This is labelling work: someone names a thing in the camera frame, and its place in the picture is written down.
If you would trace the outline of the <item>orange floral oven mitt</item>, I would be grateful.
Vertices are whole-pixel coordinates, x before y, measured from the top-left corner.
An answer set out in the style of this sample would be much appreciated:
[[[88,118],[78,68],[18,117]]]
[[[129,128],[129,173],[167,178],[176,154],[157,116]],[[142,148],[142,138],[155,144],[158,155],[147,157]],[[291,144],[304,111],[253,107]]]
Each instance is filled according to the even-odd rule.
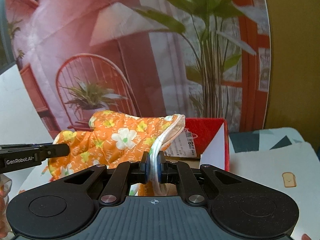
[[[150,176],[146,184],[134,183],[129,190],[134,196],[166,196],[168,190],[158,178],[157,157],[184,130],[185,116],[173,114],[160,118],[139,118],[111,110],[96,112],[89,122],[90,131],[61,131],[55,144],[67,144],[66,157],[48,160],[55,180],[94,165],[116,168],[126,161],[141,161],[144,152],[150,158]]]

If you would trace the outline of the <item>printed living room backdrop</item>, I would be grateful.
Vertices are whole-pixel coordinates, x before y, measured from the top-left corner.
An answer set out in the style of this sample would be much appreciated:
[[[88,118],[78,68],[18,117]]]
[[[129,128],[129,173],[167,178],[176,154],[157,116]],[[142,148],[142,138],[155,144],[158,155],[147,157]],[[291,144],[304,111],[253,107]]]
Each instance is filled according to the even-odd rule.
[[[103,109],[265,124],[266,0],[1,0],[1,42],[51,137]]]

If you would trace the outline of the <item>red strawberry cardboard box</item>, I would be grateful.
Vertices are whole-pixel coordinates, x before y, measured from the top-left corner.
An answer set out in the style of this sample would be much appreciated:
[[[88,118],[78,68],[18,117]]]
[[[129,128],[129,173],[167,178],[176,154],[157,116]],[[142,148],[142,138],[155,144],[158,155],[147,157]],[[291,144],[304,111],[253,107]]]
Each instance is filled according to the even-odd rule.
[[[186,118],[185,128],[165,150],[168,160],[184,161],[192,168],[202,164],[229,170],[227,121],[223,118]]]

